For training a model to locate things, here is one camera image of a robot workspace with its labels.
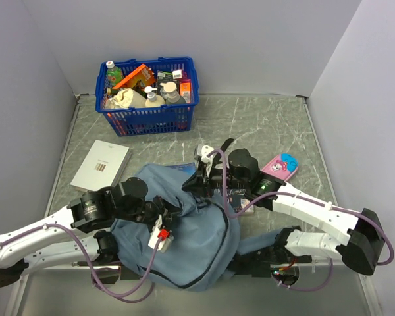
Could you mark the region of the blue student backpack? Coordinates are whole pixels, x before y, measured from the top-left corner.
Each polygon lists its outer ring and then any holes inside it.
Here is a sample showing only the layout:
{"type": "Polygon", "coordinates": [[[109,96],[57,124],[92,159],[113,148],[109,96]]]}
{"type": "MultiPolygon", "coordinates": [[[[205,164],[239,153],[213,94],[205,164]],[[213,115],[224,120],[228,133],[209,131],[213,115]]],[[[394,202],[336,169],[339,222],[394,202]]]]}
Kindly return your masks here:
{"type": "Polygon", "coordinates": [[[153,253],[148,245],[148,227],[142,223],[117,219],[111,227],[121,263],[140,276],[150,268],[148,279],[156,284],[204,291],[221,277],[234,275],[227,267],[236,254],[269,247],[279,233],[274,230],[241,239],[240,223],[224,214],[222,196],[215,194],[209,201],[203,201],[182,191],[189,176],[178,169],[147,164],[136,177],[147,184],[146,200],[161,196],[180,208],[172,230],[174,239],[165,252],[153,253]]]}

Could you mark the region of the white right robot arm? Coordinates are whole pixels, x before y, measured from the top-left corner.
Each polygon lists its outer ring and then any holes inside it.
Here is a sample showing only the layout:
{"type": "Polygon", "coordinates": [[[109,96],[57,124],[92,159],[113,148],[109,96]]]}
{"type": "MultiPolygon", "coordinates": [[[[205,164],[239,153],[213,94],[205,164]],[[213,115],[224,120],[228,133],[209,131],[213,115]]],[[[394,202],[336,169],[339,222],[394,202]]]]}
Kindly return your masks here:
{"type": "Polygon", "coordinates": [[[221,149],[200,145],[195,159],[197,169],[183,184],[185,192],[202,198],[219,192],[223,206],[228,207],[227,194],[242,190],[249,207],[288,215],[315,228],[313,232],[298,227],[281,229],[273,245],[279,261],[325,257],[371,276],[377,266],[394,259],[393,247],[374,211],[345,209],[291,185],[288,178],[298,164],[289,154],[280,154],[261,168],[246,149],[225,155],[221,149]]]}

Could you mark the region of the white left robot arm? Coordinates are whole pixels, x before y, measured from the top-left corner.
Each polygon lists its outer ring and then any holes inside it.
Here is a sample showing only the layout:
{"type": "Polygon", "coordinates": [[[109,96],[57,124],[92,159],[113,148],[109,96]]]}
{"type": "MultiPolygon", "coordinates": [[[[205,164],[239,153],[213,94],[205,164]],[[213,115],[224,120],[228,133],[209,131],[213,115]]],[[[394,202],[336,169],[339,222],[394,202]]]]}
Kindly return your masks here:
{"type": "Polygon", "coordinates": [[[0,288],[26,274],[71,261],[108,265],[119,247],[109,227],[117,219],[144,224],[168,238],[182,205],[156,195],[146,200],[147,184],[129,178],[115,186],[82,194],[56,213],[18,230],[0,234],[0,288]]]}

